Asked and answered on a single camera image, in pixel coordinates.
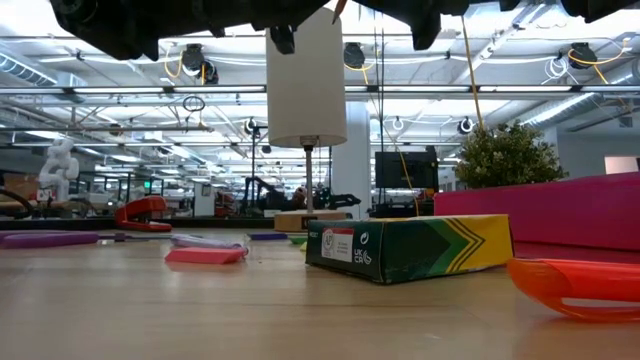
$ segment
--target red stapler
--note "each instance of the red stapler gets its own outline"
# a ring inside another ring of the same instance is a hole
[[[162,196],[147,196],[116,210],[116,225],[121,229],[168,232],[171,225],[151,221],[154,212],[165,210],[167,201]]]

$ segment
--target small wooden block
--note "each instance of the small wooden block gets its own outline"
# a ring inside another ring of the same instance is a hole
[[[336,210],[284,211],[274,217],[275,230],[281,232],[306,232],[311,220],[345,220],[347,214]]]
[[[237,262],[242,259],[244,254],[244,249],[179,248],[171,250],[164,260],[169,262],[220,265]]]

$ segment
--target pink box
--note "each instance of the pink box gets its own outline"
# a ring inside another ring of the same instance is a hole
[[[640,251],[640,173],[435,197],[435,215],[476,214],[508,214],[516,242]]]

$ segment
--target green box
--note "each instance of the green box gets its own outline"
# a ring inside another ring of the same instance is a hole
[[[311,221],[306,263],[391,284],[502,265],[512,257],[508,217],[477,215]]]

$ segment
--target white column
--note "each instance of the white column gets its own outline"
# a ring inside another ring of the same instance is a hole
[[[366,219],[371,207],[371,142],[365,102],[347,102],[347,142],[333,147],[333,193],[353,194],[360,207],[341,208],[354,219]]]

